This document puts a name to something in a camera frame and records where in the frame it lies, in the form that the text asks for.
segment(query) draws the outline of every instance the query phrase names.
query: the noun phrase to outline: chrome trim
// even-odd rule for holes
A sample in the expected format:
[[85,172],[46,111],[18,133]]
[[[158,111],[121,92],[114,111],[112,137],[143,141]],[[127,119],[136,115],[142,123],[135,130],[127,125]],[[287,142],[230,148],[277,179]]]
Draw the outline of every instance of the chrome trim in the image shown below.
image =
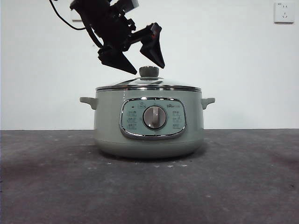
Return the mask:
[[[131,133],[129,131],[127,131],[123,125],[122,125],[122,115],[123,115],[123,110],[125,107],[125,104],[129,101],[133,101],[133,100],[173,100],[173,101],[178,101],[179,103],[181,103],[181,105],[183,106],[183,110],[184,110],[184,117],[185,117],[185,124],[184,127],[176,133],[173,134],[155,134],[155,135],[146,135],[146,134],[135,134],[135,133]],[[186,118],[186,111],[185,111],[185,106],[184,104],[178,100],[178,99],[174,99],[174,98],[166,98],[166,97],[142,97],[142,98],[132,98],[132,99],[128,99],[125,102],[123,102],[122,106],[121,106],[121,113],[120,113],[120,122],[119,122],[119,127],[121,130],[121,133],[131,139],[138,139],[138,140],[166,140],[166,139],[174,139],[174,138],[178,138],[184,131],[185,128],[187,126],[187,118]]]
[[179,85],[119,85],[119,86],[103,86],[96,88],[96,92],[99,91],[130,91],[130,90],[159,90],[159,91],[188,91],[188,92],[201,92],[200,88],[190,86],[179,86]]

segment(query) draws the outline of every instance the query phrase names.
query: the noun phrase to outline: lid knob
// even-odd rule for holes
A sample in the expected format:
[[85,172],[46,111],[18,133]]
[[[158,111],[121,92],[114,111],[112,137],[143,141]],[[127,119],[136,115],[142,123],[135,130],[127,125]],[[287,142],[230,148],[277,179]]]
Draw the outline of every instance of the lid knob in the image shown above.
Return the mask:
[[144,66],[139,69],[141,77],[158,77],[159,68],[155,66]]

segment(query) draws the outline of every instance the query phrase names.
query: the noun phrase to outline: pot base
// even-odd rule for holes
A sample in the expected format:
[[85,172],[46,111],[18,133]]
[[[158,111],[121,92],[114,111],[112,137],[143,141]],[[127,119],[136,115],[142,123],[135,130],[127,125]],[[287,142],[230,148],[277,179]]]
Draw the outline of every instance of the pot base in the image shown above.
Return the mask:
[[200,148],[203,139],[180,142],[180,143],[144,143],[142,144],[124,144],[100,141],[95,139],[100,150],[121,157],[139,158],[139,159],[158,159],[167,157],[176,157],[193,153]]

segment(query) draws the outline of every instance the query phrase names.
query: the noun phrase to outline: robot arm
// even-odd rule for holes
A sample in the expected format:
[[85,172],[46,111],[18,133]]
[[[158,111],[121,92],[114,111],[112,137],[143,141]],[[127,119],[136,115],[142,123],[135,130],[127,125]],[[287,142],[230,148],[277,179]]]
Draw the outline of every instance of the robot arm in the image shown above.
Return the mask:
[[99,47],[99,59],[102,64],[117,68],[132,74],[137,71],[124,56],[133,43],[141,42],[140,52],[152,62],[164,68],[164,60],[160,48],[161,27],[152,23],[146,28],[136,30],[132,19],[127,19],[125,13],[138,7],[137,0],[118,0],[110,5],[111,0],[74,0],[71,10],[76,10],[82,19],[85,28]]

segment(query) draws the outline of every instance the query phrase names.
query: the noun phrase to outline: speckled floor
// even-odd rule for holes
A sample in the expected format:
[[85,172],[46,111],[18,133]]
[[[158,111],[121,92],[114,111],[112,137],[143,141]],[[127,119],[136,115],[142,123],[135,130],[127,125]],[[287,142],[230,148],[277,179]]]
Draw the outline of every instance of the speckled floor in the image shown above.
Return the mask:
[[92,131],[1,132],[3,224],[294,224],[299,129],[206,130],[167,160],[103,154]]

